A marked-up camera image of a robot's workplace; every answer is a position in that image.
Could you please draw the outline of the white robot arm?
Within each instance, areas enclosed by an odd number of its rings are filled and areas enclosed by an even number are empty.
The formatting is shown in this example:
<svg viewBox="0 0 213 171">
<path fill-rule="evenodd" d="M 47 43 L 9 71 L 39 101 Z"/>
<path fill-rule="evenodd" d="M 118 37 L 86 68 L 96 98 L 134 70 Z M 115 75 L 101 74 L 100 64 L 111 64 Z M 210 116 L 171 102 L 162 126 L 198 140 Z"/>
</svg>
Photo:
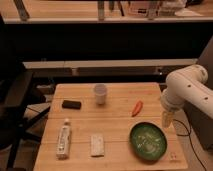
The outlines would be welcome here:
<svg viewBox="0 0 213 171">
<path fill-rule="evenodd" d="M 169 73 L 166 88 L 160 96 L 163 107 L 162 126 L 171 125 L 174 113 L 190 102 L 213 119 L 213 90 L 205 86 L 207 70 L 201 65 L 191 65 Z"/>
</svg>

